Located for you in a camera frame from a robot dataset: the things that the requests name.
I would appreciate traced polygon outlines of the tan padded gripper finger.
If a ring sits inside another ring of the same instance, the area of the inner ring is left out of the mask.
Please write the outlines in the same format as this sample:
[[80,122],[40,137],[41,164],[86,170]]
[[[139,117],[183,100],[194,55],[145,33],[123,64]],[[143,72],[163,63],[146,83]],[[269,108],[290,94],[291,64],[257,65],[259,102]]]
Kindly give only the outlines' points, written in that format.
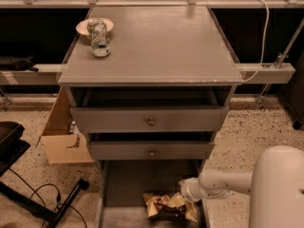
[[180,193],[176,193],[169,199],[166,205],[170,208],[178,208],[182,207],[185,203],[186,200],[183,198],[183,196]]

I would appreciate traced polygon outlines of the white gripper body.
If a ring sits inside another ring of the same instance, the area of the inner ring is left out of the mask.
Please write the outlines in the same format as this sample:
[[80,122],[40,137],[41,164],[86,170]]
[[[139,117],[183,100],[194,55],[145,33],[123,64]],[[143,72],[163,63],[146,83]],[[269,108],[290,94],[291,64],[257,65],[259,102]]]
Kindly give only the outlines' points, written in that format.
[[182,180],[180,182],[180,193],[189,202],[198,202],[206,196],[206,192],[200,186],[198,178]]

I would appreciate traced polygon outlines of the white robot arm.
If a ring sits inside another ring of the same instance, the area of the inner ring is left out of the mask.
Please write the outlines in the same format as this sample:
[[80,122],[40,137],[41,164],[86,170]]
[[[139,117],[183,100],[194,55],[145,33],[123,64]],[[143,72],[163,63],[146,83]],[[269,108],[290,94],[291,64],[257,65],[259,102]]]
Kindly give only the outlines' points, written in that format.
[[287,145],[264,150],[251,172],[206,169],[180,182],[189,202],[250,197],[249,228],[304,228],[304,152]]

